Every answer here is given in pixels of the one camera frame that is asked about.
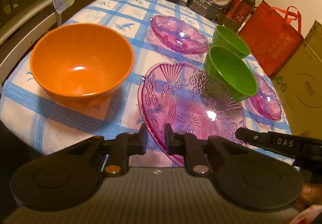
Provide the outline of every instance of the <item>bag handle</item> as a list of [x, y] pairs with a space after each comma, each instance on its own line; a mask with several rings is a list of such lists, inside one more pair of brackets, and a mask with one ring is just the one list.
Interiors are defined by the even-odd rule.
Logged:
[[[297, 14], [289, 11], [290, 8], [296, 9]], [[284, 19], [286, 21], [286, 24], [288, 24], [288, 25], [290, 25], [293, 20], [297, 20], [297, 27], [298, 27], [297, 32], [301, 34], [301, 30], [302, 30], [302, 15], [301, 15], [301, 13], [299, 12], [299, 10], [296, 7], [289, 6], [287, 8], [287, 10], [276, 8], [276, 7], [271, 7], [271, 10], [278, 10], [278, 11], [284, 13], [285, 14]]]

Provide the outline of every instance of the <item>orange bowl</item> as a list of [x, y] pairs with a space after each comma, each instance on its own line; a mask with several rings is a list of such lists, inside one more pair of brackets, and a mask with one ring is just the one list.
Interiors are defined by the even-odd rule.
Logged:
[[130, 74], [134, 53], [116, 31], [96, 24], [64, 25], [33, 48], [30, 69], [57, 102], [72, 108], [99, 104]]

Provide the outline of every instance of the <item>metal screw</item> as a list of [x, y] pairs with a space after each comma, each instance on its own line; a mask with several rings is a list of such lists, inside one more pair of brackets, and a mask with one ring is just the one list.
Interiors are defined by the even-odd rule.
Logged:
[[198, 174], [204, 174], [209, 171], [209, 168], [205, 165], [197, 165], [197, 166], [194, 166], [193, 171]]
[[121, 168], [117, 165], [109, 165], [105, 168], [107, 173], [115, 174], [121, 171]]

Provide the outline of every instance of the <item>red label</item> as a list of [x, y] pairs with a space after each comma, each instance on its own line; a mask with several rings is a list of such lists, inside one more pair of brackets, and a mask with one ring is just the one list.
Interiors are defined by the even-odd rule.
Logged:
[[225, 15], [237, 23], [243, 23], [251, 10], [252, 7], [242, 0], [231, 0], [230, 5], [225, 10]]

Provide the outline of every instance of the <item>gray plastic base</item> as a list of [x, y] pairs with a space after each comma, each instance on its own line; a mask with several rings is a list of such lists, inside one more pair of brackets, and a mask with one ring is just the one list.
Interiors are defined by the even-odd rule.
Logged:
[[284, 224], [294, 208], [260, 213], [223, 199], [211, 182], [184, 168], [130, 168], [122, 177], [104, 179], [86, 202], [63, 211], [18, 208], [6, 224]]

